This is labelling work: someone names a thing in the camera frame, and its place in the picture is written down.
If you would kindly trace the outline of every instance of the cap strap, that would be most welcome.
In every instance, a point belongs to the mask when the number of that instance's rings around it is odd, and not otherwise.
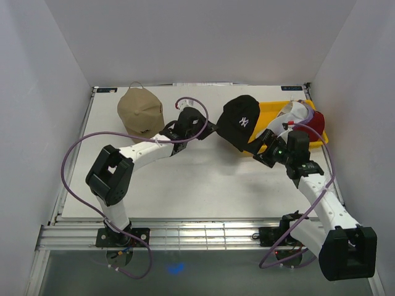
[[[131,88],[131,85],[132,85],[133,83],[138,83],[138,84],[140,84],[140,86],[141,86],[142,88],[144,88],[144,86],[143,86],[140,82],[138,82],[138,81],[134,81],[134,82],[130,83],[130,84],[129,84],[129,88]]]

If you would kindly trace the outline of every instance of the metal frame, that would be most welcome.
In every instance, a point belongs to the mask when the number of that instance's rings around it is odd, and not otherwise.
[[[96,90],[93,87],[89,106],[85,113],[80,130],[80,136],[85,132],[89,111],[93,103]],[[67,181],[70,181],[77,161],[79,146],[75,149],[70,166],[67,171]],[[329,158],[323,149],[326,164],[329,166]],[[338,184],[334,185],[336,195],[343,204]],[[67,192],[60,190],[56,206],[48,226],[43,226],[39,234],[36,253],[31,269],[30,279],[25,295],[38,295],[44,279],[51,250],[102,250],[96,248],[96,234],[103,227],[100,219],[70,220],[61,217]],[[252,239],[254,233],[258,233],[259,227],[278,226],[279,219],[270,220],[134,220],[133,227],[149,227],[151,229],[150,247],[152,250],[262,250],[269,247],[261,247],[259,241]],[[322,227],[319,220],[313,220],[318,227]],[[384,295],[378,273],[369,279],[374,295]]]

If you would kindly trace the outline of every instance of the white ny logo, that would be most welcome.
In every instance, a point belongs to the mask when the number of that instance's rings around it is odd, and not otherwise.
[[[248,124],[248,119],[246,117],[243,117],[239,123],[241,124],[241,126],[246,127]]]

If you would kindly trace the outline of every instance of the yellow bin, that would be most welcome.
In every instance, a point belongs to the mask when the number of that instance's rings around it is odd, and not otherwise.
[[[315,110],[315,106],[311,100],[305,100],[305,102],[307,104],[309,104]],[[254,130],[254,133],[251,135],[249,141],[251,142],[253,139],[255,139],[255,136],[259,131],[266,129],[268,124],[274,118],[276,118],[276,116],[280,112],[280,110],[288,103],[289,103],[289,101],[259,103],[260,114],[261,114],[261,116],[263,114],[263,116],[262,116],[262,119],[259,120],[259,122]],[[329,139],[328,139],[328,136],[326,135],[325,130],[322,133],[322,138],[325,140],[325,143],[329,142]],[[318,148],[322,145],[323,144],[322,144],[321,140],[318,140],[316,142],[310,142],[310,149],[311,148]],[[266,145],[263,145],[262,148],[260,148],[259,152],[263,152],[263,151],[265,151],[265,149],[266,149]]]

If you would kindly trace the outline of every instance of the cap brim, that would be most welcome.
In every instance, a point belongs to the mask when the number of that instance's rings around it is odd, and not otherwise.
[[[152,130],[148,131],[147,133],[139,133],[137,131],[133,131],[132,129],[129,129],[127,127],[126,131],[128,132],[128,134],[130,136],[136,136],[136,137],[141,137],[141,138],[145,138],[145,139],[150,139],[152,137],[154,137],[159,131],[162,131],[165,127],[165,121],[163,118],[163,113],[160,115],[160,118],[158,119],[157,123],[155,124],[155,126],[152,128]],[[143,142],[143,139],[133,139],[133,142],[135,143],[140,143]]]

